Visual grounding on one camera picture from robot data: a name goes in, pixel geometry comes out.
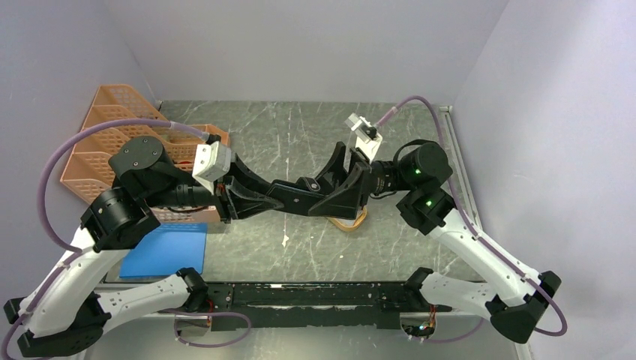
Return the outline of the orange oval tray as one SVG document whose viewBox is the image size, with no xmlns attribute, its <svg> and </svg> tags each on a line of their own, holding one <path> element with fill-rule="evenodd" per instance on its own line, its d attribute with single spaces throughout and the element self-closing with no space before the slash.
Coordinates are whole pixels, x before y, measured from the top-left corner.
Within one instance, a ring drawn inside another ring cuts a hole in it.
<svg viewBox="0 0 636 360">
<path fill-rule="evenodd" d="M 350 233 L 357 230 L 368 216 L 368 207 L 365 206 L 357 212 L 355 219 L 343 219 L 336 217 L 328 217 L 328 220 L 340 231 Z"/>
</svg>

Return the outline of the black leather card holder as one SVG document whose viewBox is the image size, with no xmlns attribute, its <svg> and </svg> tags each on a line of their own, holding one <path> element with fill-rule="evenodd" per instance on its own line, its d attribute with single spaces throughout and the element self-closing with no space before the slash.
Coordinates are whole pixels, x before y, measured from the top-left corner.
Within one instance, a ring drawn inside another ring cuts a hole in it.
<svg viewBox="0 0 636 360">
<path fill-rule="evenodd" d="M 326 196 L 308 189 L 305 180 L 292 183 L 284 180 L 271 182 L 265 195 L 282 204 L 277 210 L 292 215 L 311 216 L 311 208 Z"/>
</svg>

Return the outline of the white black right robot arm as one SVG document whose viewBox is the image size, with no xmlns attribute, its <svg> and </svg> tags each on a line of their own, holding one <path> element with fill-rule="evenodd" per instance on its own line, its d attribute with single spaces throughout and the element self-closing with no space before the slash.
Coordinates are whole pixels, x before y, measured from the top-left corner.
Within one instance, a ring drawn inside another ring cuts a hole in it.
<svg viewBox="0 0 636 360">
<path fill-rule="evenodd" d="M 353 218 L 370 198 L 402 193 L 397 209 L 405 223 L 458 255 L 481 276 L 481 283 L 447 277 L 429 268 L 408 280 L 405 302 L 415 311 L 445 305 L 466 311 L 490 324 L 505 338 L 525 344 L 539 330 L 562 281 L 552 271 L 540 272 L 512 256 L 471 221 L 454 194 L 443 190 L 452 168 L 439 143 L 417 139 L 400 147 L 388 161 L 369 160 L 357 148 L 344 167 L 338 143 L 316 178 L 305 181 L 319 199 L 311 216 Z"/>
</svg>

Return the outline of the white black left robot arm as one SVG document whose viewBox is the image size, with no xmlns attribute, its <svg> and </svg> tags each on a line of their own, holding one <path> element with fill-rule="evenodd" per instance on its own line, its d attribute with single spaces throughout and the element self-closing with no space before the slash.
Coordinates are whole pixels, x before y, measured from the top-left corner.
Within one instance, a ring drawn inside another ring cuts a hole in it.
<svg viewBox="0 0 636 360">
<path fill-rule="evenodd" d="M 209 288 L 194 268 L 133 289 L 99 295 L 95 287 L 160 222 L 153 206 L 204 206 L 214 200 L 217 180 L 239 162 L 221 142 L 196 147 L 193 172 L 179 169 L 157 138 L 126 142 L 109 159 L 115 184 L 80 218 L 68 249 L 38 288 L 9 300 L 4 310 L 27 359 L 73 356 L 114 328 L 155 312 L 210 321 Z"/>
</svg>

